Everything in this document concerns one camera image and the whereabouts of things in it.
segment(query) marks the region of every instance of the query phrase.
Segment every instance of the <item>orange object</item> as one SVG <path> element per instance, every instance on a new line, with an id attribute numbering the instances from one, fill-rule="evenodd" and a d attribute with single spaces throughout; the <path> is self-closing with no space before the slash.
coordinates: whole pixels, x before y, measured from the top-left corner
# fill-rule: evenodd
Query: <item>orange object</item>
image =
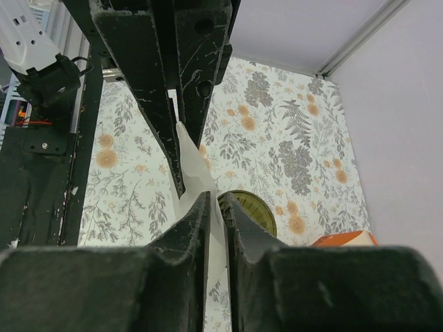
<path id="1" fill-rule="evenodd" d="M 378 246 L 371 233 L 365 230 L 358 232 L 331 234 L 319 238 L 314 247 L 341 247 L 341 246 Z"/>

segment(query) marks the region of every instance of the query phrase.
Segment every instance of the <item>fern print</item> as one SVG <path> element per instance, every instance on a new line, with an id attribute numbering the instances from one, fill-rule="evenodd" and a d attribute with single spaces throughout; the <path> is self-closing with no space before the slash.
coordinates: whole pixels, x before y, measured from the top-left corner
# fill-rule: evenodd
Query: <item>fern print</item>
<path id="1" fill-rule="evenodd" d="M 214 107 L 209 107 L 208 115 L 206 116 L 206 126 L 203 132 L 205 143 L 208 146 L 214 142 L 214 134 L 219 130 L 217 119 L 217 111 Z"/>
<path id="2" fill-rule="evenodd" d="M 319 215 L 318 223 L 325 230 L 325 235 L 332 233 L 332 227 L 329 223 L 329 212 L 323 207 L 323 202 L 317 202 L 317 213 Z"/>
<path id="3" fill-rule="evenodd" d="M 131 108 L 133 105 L 134 100 L 130 95 L 125 95 L 125 99 L 117 104 L 117 116 L 114 119 L 114 133 L 116 136 L 126 132 L 126 123 L 132 120 Z"/>
<path id="4" fill-rule="evenodd" d="M 288 125 L 286 130 L 291 130 L 290 135 L 296 135 L 296 140 L 301 140 L 301 143 L 310 148 L 311 143 L 311 124 L 308 122 L 308 116 L 300 110 L 300 105 L 296 104 L 296 100 L 284 101 L 286 104 L 281 106 L 286 109 L 282 120 L 288 118 Z"/>
<path id="5" fill-rule="evenodd" d="M 266 123 L 266 129 L 264 130 L 264 132 L 266 132 L 266 138 L 268 140 L 271 139 L 271 132 L 272 132 L 272 127 L 275 124 L 274 119 L 277 118 L 277 115 L 275 114 L 275 107 L 277 105 L 272 106 L 272 108 L 266 110 L 264 112 L 266 118 L 264 119 L 263 122 Z"/>
<path id="6" fill-rule="evenodd" d="M 152 220 L 150 223 L 151 240 L 155 240 L 162 233 L 160 226 L 163 225 L 168 218 L 164 208 L 166 206 L 165 197 L 161 192 L 155 190 L 155 196 L 148 206 L 149 217 Z"/>
<path id="7" fill-rule="evenodd" d="M 224 143 L 220 146 L 220 156 L 226 160 L 232 160 L 236 167 L 241 167 L 247 170 L 251 164 L 251 159 L 244 155 L 244 152 L 249 151 L 253 147 L 257 147 L 254 142 L 247 140 L 240 133 L 228 133 L 224 136 Z"/>
<path id="8" fill-rule="evenodd" d="M 86 231 L 80 231 L 78 242 L 83 244 L 86 241 L 97 239 L 99 241 L 110 240 L 114 243 L 118 240 L 118 235 L 115 227 L 112 226 L 111 216 L 109 213 L 101 210 L 98 207 L 100 199 L 94 205 L 86 205 L 82 212 L 82 228 L 88 225 Z"/>
<path id="9" fill-rule="evenodd" d="M 136 209 L 146 210 L 146 207 L 140 202 L 136 187 L 140 181 L 134 186 L 131 196 L 128 199 L 123 200 L 118 213 L 125 215 L 125 220 L 120 222 L 120 228 L 118 230 L 125 230 L 129 232 L 127 238 L 128 246 L 135 246 L 138 240 L 143 239 L 143 233 L 137 228 L 143 225 L 143 220 L 139 219 L 136 215 Z"/>
<path id="10" fill-rule="evenodd" d="M 272 195 L 269 194 L 269 170 L 265 163 L 257 161 L 254 158 L 252 167 L 249 169 L 249 184 L 251 185 L 252 191 L 257 193 L 259 197 L 269 205 L 274 204 L 274 199 Z"/>
<path id="11" fill-rule="evenodd" d="M 269 173 L 274 180 L 275 184 L 282 185 L 282 177 L 283 170 L 280 164 L 278 163 L 278 156 L 273 147 L 270 148 L 268 152 L 269 158 L 271 158 L 271 162 L 268 164 Z"/>

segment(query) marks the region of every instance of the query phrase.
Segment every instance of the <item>black bracket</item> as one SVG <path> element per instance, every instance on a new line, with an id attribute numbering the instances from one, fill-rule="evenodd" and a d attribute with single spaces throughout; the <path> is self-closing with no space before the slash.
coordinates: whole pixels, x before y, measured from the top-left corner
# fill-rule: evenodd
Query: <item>black bracket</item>
<path id="1" fill-rule="evenodd" d="M 26 130 L 24 150 L 34 154 L 56 154 L 66 153 L 69 133 L 58 131 L 52 126 L 34 126 Z"/>

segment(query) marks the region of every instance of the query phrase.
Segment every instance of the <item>white wall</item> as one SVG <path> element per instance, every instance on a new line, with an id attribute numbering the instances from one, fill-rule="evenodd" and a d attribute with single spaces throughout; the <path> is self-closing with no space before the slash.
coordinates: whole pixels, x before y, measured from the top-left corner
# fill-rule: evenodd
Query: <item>white wall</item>
<path id="1" fill-rule="evenodd" d="M 242 0 L 234 55 L 316 73 L 386 0 Z"/>
<path id="2" fill-rule="evenodd" d="M 443 281 L 443 1 L 412 0 L 332 76 L 374 235 Z"/>

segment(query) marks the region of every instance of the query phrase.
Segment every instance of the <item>black wire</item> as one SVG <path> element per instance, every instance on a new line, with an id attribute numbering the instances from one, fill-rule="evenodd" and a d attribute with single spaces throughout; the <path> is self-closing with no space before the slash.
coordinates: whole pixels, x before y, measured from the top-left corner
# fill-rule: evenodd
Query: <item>black wire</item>
<path id="1" fill-rule="evenodd" d="M 86 75 L 87 73 L 89 73 L 90 71 L 92 71 L 94 69 L 94 65 L 92 64 L 92 61 L 88 60 L 85 57 L 74 57 L 71 61 L 77 62 L 78 60 L 83 60 L 88 63 L 88 66 L 86 67 L 86 69 L 84 69 L 83 71 L 80 72 L 80 77 L 82 77 L 83 75 Z"/>

